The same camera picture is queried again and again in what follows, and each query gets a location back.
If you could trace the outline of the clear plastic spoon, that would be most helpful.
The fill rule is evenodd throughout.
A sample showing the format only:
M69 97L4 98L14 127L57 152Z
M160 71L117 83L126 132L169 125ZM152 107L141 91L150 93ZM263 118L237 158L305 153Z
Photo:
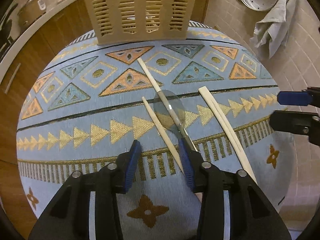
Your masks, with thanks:
M153 100L153 111L162 126L177 139L184 138L188 146L197 151L185 129L185 108L180 98L169 90L160 90Z

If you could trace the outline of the cream chopstick pair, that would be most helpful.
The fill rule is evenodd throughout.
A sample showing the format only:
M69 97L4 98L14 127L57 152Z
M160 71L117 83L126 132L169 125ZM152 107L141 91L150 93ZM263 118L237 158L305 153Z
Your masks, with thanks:
M223 123L225 124L227 131L231 134L232 139L230 139L230 141L234 142L234 144L236 145L235 147L235 152L236 155L238 156L238 159L242 165L242 168L247 171L247 173L252 177L252 179L257 182L257 179L254 175L253 169L250 165L250 162L248 160L248 157L246 155L246 153L244 152L244 149L242 147L242 144L240 143L236 133L234 132L231 124L229 123L228 119L226 118L225 114L223 113L220 105L215 101L214 102L215 107L217 108L218 113L220 114Z
M220 126L222 127L223 131L225 132L225 134L227 135L227 138L230 141L230 139L232 139L231 134L227 131L227 128L226 128L225 124L223 123L223 120L222 120L220 114L218 113L217 108L214 105L214 102L216 101L215 98L213 97L213 95L210 93L210 91L208 90L208 88L206 86L199 88L198 91L199 91L200 95L203 97L203 99L205 100L208 107L211 109L212 113L215 115ZM235 150L236 145L234 144L234 142L230 141L230 143Z

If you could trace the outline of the white kitchen countertop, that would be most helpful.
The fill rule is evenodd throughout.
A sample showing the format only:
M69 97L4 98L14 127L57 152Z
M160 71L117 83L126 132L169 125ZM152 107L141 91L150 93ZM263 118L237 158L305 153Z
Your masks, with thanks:
M61 3L57 4L55 7L46 12L43 16L41 16L38 20L36 20L23 34L19 36L16 42L8 49L7 53L1 59L1 81L3 80L6 72L8 71L10 65L13 60L20 52L20 50L24 47L24 45L29 41L29 39L51 18L65 9L67 6L72 4L77 0L65 0Z

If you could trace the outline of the blue patterned round table mat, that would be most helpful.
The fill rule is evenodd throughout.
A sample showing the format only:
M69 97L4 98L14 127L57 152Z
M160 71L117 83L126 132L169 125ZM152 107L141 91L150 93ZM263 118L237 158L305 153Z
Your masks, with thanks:
M99 46L93 31L61 50L40 72L17 125L17 160L29 205L40 217L75 171L98 172L127 152L142 153L126 194L118 194L125 239L188 239L201 201L178 159L185 130L205 161L236 172L234 143L202 95L213 95L276 210L292 170L288 136L269 122L279 87L245 47L194 23L185 40Z

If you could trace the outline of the grey hanging towel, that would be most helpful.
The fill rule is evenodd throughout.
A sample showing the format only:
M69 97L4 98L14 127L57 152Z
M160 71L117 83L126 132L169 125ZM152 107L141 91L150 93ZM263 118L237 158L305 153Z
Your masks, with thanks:
M286 46L296 5L297 0L278 0L266 16L255 24L250 42L259 59L271 59L281 46Z

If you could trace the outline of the beige slotted utensil basket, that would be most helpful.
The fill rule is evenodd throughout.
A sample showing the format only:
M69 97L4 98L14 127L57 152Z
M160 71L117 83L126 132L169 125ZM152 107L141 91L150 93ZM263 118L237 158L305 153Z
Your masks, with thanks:
M184 40L195 0L85 0L99 45Z

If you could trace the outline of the steel cooking pot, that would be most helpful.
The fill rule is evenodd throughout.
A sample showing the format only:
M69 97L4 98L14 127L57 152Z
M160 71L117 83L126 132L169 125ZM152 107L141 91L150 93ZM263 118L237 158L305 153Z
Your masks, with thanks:
M28 0L17 13L18 24L21 29L25 30L45 13L44 0Z

